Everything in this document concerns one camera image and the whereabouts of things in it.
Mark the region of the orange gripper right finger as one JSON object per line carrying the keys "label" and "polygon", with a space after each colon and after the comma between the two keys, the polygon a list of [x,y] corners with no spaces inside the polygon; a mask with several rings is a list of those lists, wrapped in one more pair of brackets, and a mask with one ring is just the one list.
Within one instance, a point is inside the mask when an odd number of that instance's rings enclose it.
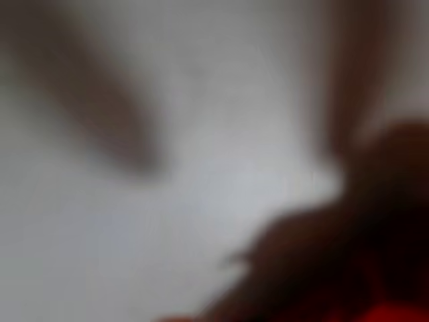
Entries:
{"label": "orange gripper right finger", "polygon": [[428,322],[428,309],[414,305],[386,303],[368,310],[364,322]]}

